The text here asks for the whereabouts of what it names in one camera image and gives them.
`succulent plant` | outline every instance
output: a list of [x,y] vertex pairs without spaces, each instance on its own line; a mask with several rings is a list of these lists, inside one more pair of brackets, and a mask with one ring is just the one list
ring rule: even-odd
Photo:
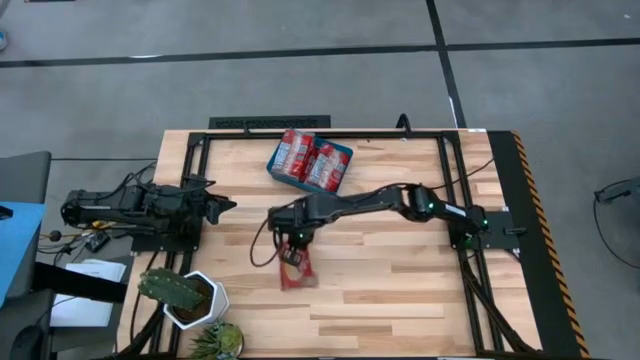
[[196,290],[196,283],[169,269],[151,269],[140,275],[140,293],[187,311],[193,311],[206,296]]
[[237,325],[216,321],[193,340],[194,347],[189,359],[236,359],[243,341],[242,331]]

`potted plant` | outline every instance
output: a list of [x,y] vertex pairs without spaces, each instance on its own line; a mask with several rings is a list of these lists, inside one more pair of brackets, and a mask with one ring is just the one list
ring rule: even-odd
[[180,276],[169,269],[150,269],[140,275],[138,289],[164,303],[164,313],[183,330],[213,323],[229,308],[222,284],[200,271]]
[[244,336],[236,325],[216,321],[195,339],[189,359],[232,360],[244,349]]

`blue tray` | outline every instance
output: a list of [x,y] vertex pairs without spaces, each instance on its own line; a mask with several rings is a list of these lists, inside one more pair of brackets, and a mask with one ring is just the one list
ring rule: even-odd
[[[346,146],[342,146],[340,144],[336,144],[334,142],[331,141],[327,141],[325,139],[321,139],[319,137],[314,137],[314,145],[316,146],[316,148],[320,148],[323,144],[325,143],[329,143],[333,146],[335,146],[336,149],[338,149],[339,151],[342,151],[343,153],[347,154],[349,156],[349,161],[347,162],[347,166],[344,169],[344,174],[342,174],[342,179],[340,179],[340,184],[338,184],[338,190],[340,189],[340,185],[342,184],[342,180],[344,179],[345,175],[347,174],[347,169],[349,168],[349,164],[351,163],[351,158],[353,158],[353,150],[351,150],[350,148],[346,147]],[[267,171],[269,172],[269,174],[271,174],[271,176],[280,181],[283,182],[285,184],[289,184],[291,186],[295,186],[298,189],[302,189],[302,190],[306,190],[306,191],[311,191],[311,192],[326,192],[326,193],[332,193],[335,194],[338,191],[336,190],[334,191],[327,191],[325,189],[321,189],[319,187],[315,187],[312,185],[308,185],[305,184],[303,182],[300,182],[290,176],[286,176],[280,173],[276,173],[271,171],[271,168],[273,167],[273,162],[275,161],[276,158],[276,153],[278,152],[278,147],[276,147],[276,150],[273,152],[273,155],[271,155],[271,160],[269,160],[269,163],[267,164]]]

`wooden tabletop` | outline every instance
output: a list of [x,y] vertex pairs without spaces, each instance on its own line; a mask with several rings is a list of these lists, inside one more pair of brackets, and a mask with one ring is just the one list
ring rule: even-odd
[[[188,134],[165,132],[156,183],[179,184]],[[492,159],[486,133],[461,130],[460,139],[467,172]],[[338,142],[354,150],[340,195],[371,191],[393,182],[420,182],[431,187],[443,183],[435,140]],[[305,195],[276,182],[266,172],[277,144],[278,140],[215,140],[207,163],[207,179],[217,181],[208,191],[229,196],[238,206],[222,214],[219,225],[205,222],[192,269],[225,286],[231,302],[226,320],[238,324],[245,334],[243,356],[473,355],[458,260],[450,248],[446,224],[440,220],[418,224],[393,212],[379,212],[341,218],[325,226],[316,232],[310,246],[319,280],[313,289],[283,292],[276,262],[264,268],[250,264],[249,245],[267,209]],[[448,154],[454,165],[451,148]],[[194,172],[198,158],[196,151]],[[458,178],[455,170],[452,176]],[[469,182],[474,203],[488,210],[503,208],[493,164],[471,176]],[[444,189],[437,194],[446,199]],[[462,203],[459,186],[456,194]],[[271,235],[265,231],[256,246],[256,261],[266,260],[273,251]],[[497,307],[526,342],[540,348],[520,264],[503,250],[486,250],[485,255]],[[129,344],[138,274],[150,258],[151,254],[144,253],[134,262],[118,328],[120,348]],[[163,264],[161,253],[154,267]],[[134,333],[155,307],[155,301],[142,297]],[[486,314],[479,303],[478,309],[485,347],[490,348]],[[168,348],[169,324],[165,320],[161,350]],[[200,331],[182,333],[179,357],[189,355],[190,339]]]

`yellow and black hazard tape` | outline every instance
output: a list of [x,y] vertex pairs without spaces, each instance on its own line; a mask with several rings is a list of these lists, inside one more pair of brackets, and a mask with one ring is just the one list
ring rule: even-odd
[[582,334],[582,329],[580,328],[580,323],[578,322],[578,317],[576,316],[576,310],[573,306],[573,301],[571,301],[571,295],[569,295],[569,289],[567,288],[567,280],[564,278],[564,274],[562,272],[562,267],[560,266],[560,259],[558,258],[558,252],[556,251],[556,247],[553,243],[553,238],[551,237],[551,231],[549,230],[549,224],[547,223],[547,218],[544,215],[544,210],[542,209],[542,204],[540,202],[540,195],[538,195],[538,190],[536,189],[536,184],[533,181],[533,173],[531,172],[531,168],[529,167],[529,162],[527,161],[527,154],[524,151],[524,146],[522,145],[522,139],[520,139],[520,135],[517,132],[513,131],[513,137],[516,141],[516,147],[518,148],[518,153],[520,155],[520,161],[522,163],[522,169],[524,170],[524,174],[527,177],[527,183],[529,184],[529,191],[531,192],[531,199],[533,200],[533,204],[535,206],[536,212],[538,213],[538,221],[540,222],[540,228],[542,229],[542,234],[544,236],[544,241],[547,245],[547,251],[549,251],[549,256],[551,257],[551,264],[556,270],[556,279],[558,280],[558,286],[560,287],[560,291],[562,292],[562,297],[564,300],[565,307],[567,308],[567,314],[569,315],[569,320],[571,321],[571,327],[573,328],[573,332],[576,335],[576,341],[578,345],[580,345],[580,355],[583,358],[589,358],[589,350],[587,349],[587,343],[584,341],[584,335]]

